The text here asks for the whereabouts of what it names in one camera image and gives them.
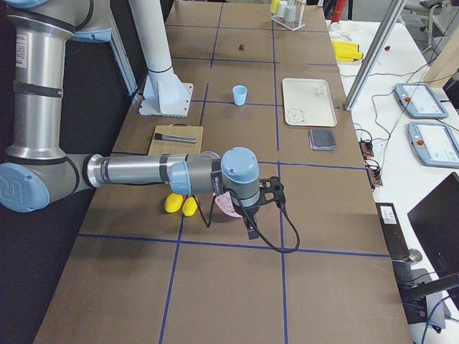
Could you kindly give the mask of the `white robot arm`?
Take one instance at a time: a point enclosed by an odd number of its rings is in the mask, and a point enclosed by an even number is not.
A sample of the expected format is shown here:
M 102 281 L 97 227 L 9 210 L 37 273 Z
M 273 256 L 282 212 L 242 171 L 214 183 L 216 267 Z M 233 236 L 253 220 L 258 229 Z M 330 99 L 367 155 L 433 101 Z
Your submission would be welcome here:
M 172 62 L 161 2 L 132 0 L 129 6 L 148 71 L 167 72 L 172 68 Z

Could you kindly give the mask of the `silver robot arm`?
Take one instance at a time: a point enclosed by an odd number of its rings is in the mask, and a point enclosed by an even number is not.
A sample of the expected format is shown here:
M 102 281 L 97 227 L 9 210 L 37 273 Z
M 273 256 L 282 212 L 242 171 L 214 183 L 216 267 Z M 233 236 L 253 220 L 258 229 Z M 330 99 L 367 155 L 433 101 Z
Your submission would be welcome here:
M 69 195 L 107 185 L 166 184 L 175 194 L 230 194 L 249 238 L 259 238 L 255 215 L 261 181 L 255 154 L 236 147 L 223 155 L 104 157 L 66 154 L 60 147 L 65 46 L 108 42 L 108 1 L 8 1 L 16 28 L 14 140 L 1 165 L 1 204 L 27 213 Z

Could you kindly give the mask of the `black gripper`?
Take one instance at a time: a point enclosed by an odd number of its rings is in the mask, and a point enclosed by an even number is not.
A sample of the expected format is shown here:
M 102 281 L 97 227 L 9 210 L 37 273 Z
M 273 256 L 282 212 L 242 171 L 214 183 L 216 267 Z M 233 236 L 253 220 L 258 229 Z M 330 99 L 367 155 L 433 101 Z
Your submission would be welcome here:
M 247 235 L 249 240 L 257 239 L 258 233 L 252 224 L 257 223 L 256 213 L 260 210 L 258 205 L 252 206 L 240 206 L 239 213 L 244 219 L 244 223 L 247 225 Z

